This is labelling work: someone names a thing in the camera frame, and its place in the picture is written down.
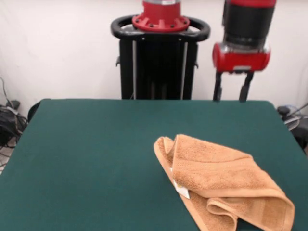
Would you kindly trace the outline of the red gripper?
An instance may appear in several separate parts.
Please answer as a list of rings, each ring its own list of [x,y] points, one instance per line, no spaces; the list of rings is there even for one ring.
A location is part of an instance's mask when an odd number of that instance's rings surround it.
[[[270,55],[271,50],[266,46],[260,50],[235,50],[224,43],[215,43],[212,51],[213,65],[216,68],[213,101],[219,102],[221,99],[221,72],[251,71],[246,75],[239,96],[240,102],[246,102],[254,72],[267,67]]]

